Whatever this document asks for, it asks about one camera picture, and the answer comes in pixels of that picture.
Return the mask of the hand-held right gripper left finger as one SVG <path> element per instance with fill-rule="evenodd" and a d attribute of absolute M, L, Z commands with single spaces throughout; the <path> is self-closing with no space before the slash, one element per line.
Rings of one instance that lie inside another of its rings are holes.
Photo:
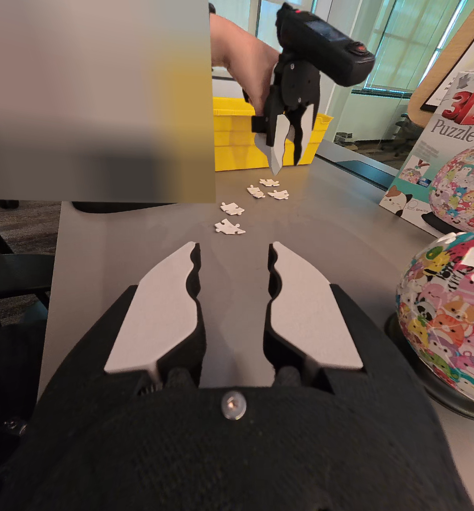
<path fill-rule="evenodd" d="M 177 366 L 196 372 L 206 349 L 197 300 L 200 269 L 200 245 L 191 241 L 139 281 L 106 361 L 107 374 L 167 374 Z"/>

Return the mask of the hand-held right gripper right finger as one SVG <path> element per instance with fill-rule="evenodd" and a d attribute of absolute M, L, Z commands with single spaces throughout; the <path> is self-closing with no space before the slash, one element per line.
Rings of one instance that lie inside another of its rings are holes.
<path fill-rule="evenodd" d="M 269 245 L 267 268 L 270 300 L 264 354 L 274 369 L 362 370 L 364 364 L 328 279 L 278 241 Z"/>

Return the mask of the colourful puzzle box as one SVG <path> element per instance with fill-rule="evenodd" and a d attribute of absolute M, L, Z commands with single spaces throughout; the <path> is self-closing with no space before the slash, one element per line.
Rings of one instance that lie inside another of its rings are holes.
<path fill-rule="evenodd" d="M 474 72 L 456 76 L 380 206 L 435 236 L 474 231 Z"/>

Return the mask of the pile of white puzzle pieces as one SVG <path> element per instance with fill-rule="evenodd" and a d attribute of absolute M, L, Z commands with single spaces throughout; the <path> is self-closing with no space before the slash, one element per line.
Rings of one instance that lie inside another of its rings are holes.
<path fill-rule="evenodd" d="M 288 200 L 290 193 L 287 189 L 280 189 L 280 183 L 278 180 L 271 178 L 259 179 L 258 184 L 250 184 L 246 187 L 247 194 L 255 200 L 262 200 L 266 197 L 273 198 L 275 200 Z M 241 228 L 239 223 L 232 223 L 229 220 L 230 216 L 240 217 L 244 212 L 245 208 L 236 202 L 221 202 L 219 208 L 224 213 L 225 217 L 215 224 L 215 232 L 223 233 L 226 235 L 244 234 L 245 230 Z"/>

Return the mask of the colourful puzzle ball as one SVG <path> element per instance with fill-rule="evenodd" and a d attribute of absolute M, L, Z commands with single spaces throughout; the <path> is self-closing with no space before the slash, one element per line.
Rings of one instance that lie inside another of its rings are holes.
<path fill-rule="evenodd" d="M 417 253 L 395 298 L 400 329 L 430 374 L 474 402 L 474 232 Z"/>

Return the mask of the white sign board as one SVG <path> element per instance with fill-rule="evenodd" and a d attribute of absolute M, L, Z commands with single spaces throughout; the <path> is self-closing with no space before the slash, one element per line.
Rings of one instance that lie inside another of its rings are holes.
<path fill-rule="evenodd" d="M 414 124 L 425 128 L 431 120 L 433 112 L 422 110 L 425 100 L 429 99 L 432 93 L 441 85 L 473 41 L 474 9 L 413 92 L 407 106 L 407 115 Z"/>

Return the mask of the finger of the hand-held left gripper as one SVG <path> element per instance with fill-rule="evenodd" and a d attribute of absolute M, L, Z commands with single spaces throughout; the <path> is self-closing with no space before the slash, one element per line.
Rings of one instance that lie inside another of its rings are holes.
<path fill-rule="evenodd" d="M 279 115 L 276 122 L 276 131 L 272 146 L 266 144 L 266 134 L 256 133 L 254 143 L 267 157 L 268 166 L 274 176 L 278 175 L 283 167 L 286 140 L 293 142 L 295 130 L 286 115 Z"/>
<path fill-rule="evenodd" d="M 316 109 L 314 104 L 299 106 L 297 109 L 286 113 L 290 122 L 287 139 L 293 144 L 293 164 L 296 166 L 304 156 L 313 131 Z"/>

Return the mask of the yellow plastic bin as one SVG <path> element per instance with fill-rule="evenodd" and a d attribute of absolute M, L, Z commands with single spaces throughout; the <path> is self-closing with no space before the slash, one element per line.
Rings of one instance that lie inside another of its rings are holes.
<path fill-rule="evenodd" d="M 267 168 L 266 155 L 254 143 L 251 117 L 254 108 L 242 98 L 213 97 L 215 171 Z M 311 164 L 333 117 L 317 114 L 310 143 L 299 165 Z M 294 146 L 285 141 L 284 166 L 293 166 Z"/>

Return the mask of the person's black jacket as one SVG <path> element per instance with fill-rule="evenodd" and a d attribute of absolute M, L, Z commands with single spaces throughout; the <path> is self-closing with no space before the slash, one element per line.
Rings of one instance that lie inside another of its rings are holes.
<path fill-rule="evenodd" d="M 38 395 L 46 320 L 0 328 L 0 492 Z"/>

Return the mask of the black ball stand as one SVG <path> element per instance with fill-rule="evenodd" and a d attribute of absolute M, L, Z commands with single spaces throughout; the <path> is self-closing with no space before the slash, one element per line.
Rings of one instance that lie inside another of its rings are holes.
<path fill-rule="evenodd" d="M 474 420 L 474 402 L 445 383 L 424 364 L 402 333 L 395 313 L 387 318 L 384 331 L 406 358 L 432 399 L 448 410 Z"/>

